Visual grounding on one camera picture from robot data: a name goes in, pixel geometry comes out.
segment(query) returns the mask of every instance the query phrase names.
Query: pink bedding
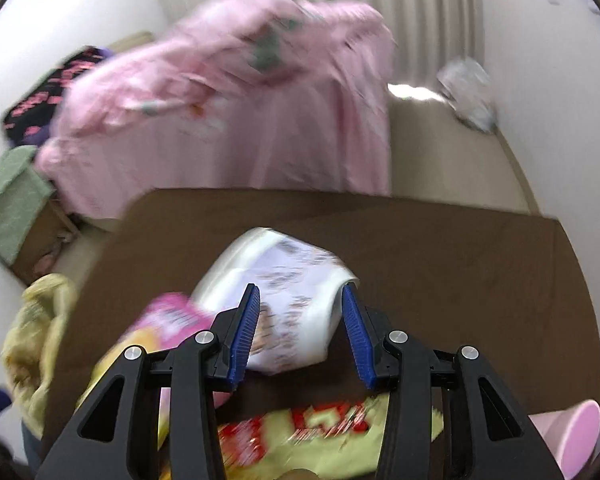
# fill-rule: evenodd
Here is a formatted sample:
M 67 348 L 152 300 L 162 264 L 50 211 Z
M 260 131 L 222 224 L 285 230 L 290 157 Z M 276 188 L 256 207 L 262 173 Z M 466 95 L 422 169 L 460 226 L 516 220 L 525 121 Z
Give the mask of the pink bedding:
M 393 58 L 365 4 L 211 0 L 77 79 L 36 166 L 92 218 L 155 188 L 388 194 Z

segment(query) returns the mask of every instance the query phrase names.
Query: metal bolt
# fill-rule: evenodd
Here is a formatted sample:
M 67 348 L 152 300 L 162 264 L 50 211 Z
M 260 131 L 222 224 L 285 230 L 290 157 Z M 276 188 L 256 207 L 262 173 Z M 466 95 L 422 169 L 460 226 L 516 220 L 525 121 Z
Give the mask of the metal bolt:
M 125 358 L 133 361 L 142 355 L 142 349 L 139 346 L 130 346 L 125 350 Z
M 404 343 L 408 338 L 402 330 L 394 330 L 389 334 L 389 339 L 394 343 Z
M 196 334 L 196 343 L 200 343 L 201 345 L 205 345 L 207 343 L 211 343 L 214 340 L 214 333 L 209 332 L 209 330 L 203 330 L 202 332 L 198 332 Z
M 477 359 L 478 355 L 480 355 L 480 354 L 474 347 L 464 346 L 464 347 L 462 347 L 462 355 L 464 357 L 466 357 L 467 359 L 471 359 L 471 361 L 473 361 L 474 359 Z

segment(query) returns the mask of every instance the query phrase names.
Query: floor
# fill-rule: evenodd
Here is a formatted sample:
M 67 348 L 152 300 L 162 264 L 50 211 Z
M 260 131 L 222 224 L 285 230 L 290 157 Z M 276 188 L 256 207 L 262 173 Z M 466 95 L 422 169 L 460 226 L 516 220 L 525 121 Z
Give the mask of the floor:
M 471 130 L 437 100 L 392 101 L 392 184 L 395 196 L 535 212 L 522 172 L 506 142 Z M 85 226 L 55 271 L 80 288 L 110 237 Z

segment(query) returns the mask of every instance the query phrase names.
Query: plastic bag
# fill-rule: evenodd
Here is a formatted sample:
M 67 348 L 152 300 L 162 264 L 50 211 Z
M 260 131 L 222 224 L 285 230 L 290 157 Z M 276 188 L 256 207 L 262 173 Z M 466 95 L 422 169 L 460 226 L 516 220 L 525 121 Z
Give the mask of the plastic bag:
M 440 72 L 438 80 L 461 121 L 484 133 L 491 133 L 495 111 L 491 80 L 475 59 L 456 58 Z

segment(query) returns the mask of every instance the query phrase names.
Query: pink and yellow package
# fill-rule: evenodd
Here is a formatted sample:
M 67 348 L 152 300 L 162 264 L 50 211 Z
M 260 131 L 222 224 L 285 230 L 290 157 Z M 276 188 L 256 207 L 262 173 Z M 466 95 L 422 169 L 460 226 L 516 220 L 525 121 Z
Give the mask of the pink and yellow package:
M 141 316 L 129 327 L 116 345 L 96 364 L 91 375 L 91 383 L 80 398 L 78 405 L 87 397 L 107 369 L 122 351 L 131 345 L 144 347 L 148 352 L 175 348 L 187 337 L 200 330 L 208 330 L 214 318 L 189 302 L 184 294 L 168 292 L 155 298 Z M 214 392 L 214 404 L 221 406 L 230 394 Z M 160 394 L 158 415 L 158 447 L 169 433 L 170 388 L 163 388 Z

